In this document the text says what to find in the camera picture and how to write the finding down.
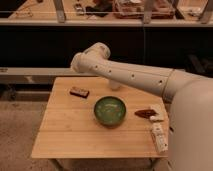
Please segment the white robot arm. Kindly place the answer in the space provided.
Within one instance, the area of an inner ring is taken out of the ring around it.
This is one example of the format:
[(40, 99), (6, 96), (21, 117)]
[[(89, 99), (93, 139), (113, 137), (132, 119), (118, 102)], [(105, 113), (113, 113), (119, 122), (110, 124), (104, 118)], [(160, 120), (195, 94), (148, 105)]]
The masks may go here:
[(132, 86), (171, 103), (169, 171), (213, 171), (213, 78), (177, 69), (114, 62), (96, 43), (76, 54), (71, 67)]

